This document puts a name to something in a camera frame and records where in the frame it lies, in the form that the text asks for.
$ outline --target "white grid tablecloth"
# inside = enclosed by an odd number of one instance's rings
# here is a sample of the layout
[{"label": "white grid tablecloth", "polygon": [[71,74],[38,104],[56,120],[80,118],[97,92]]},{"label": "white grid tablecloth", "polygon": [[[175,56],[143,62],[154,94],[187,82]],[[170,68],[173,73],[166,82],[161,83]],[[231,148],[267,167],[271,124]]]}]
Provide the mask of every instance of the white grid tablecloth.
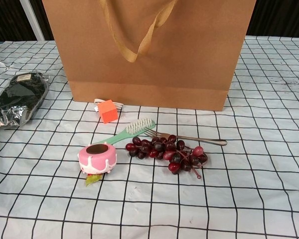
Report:
[{"label": "white grid tablecloth", "polygon": [[[51,76],[43,105],[0,130],[0,238],[299,238],[299,39],[247,36],[222,112],[125,106],[104,125],[73,101],[54,41],[0,45],[0,93],[34,69]],[[85,187],[78,151],[144,117],[228,145],[203,144],[198,180],[130,158],[124,140],[114,170]]]}]

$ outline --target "dark background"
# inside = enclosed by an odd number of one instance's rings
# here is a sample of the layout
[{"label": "dark background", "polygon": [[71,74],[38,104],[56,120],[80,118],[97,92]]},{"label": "dark background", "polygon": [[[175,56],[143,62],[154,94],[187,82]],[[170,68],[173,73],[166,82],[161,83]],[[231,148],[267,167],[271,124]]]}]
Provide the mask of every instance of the dark background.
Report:
[{"label": "dark background", "polygon": [[[30,0],[46,40],[53,40],[42,0]],[[257,0],[247,35],[299,37],[299,0]],[[0,41],[36,40],[18,0],[0,0]]]}]

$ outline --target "green leaf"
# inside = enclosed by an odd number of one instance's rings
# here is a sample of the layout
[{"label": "green leaf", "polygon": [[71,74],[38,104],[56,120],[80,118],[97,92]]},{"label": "green leaf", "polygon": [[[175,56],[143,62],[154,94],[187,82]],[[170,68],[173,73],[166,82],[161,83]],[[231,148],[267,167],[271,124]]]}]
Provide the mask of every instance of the green leaf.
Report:
[{"label": "green leaf", "polygon": [[95,183],[102,178],[102,174],[95,174],[86,177],[85,186],[90,185],[91,183]]}]

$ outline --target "grape cluster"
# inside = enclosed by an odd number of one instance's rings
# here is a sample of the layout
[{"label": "grape cluster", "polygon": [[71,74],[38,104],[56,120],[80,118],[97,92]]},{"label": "grape cluster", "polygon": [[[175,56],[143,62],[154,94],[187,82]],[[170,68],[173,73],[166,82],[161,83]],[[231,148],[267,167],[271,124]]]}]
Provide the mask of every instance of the grape cluster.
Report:
[{"label": "grape cluster", "polygon": [[201,178],[194,167],[201,168],[208,160],[203,148],[201,146],[190,148],[183,140],[176,140],[173,134],[168,139],[154,137],[151,141],[134,137],[133,143],[128,143],[125,148],[131,157],[139,159],[150,157],[169,161],[168,169],[173,174],[178,174],[181,170],[186,172],[192,170],[197,178]]}]

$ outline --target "mint green brush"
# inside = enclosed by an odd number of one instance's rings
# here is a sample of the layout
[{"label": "mint green brush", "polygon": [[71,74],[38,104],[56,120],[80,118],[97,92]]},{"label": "mint green brush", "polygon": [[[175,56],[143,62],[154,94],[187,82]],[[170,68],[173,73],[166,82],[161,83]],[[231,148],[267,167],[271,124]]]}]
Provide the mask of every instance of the mint green brush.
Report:
[{"label": "mint green brush", "polygon": [[145,128],[154,128],[155,122],[149,118],[139,119],[134,123],[130,123],[122,132],[117,135],[114,135],[111,138],[101,140],[94,144],[107,143],[107,144],[115,144],[126,138],[133,138],[135,136],[140,135],[146,131]]}]

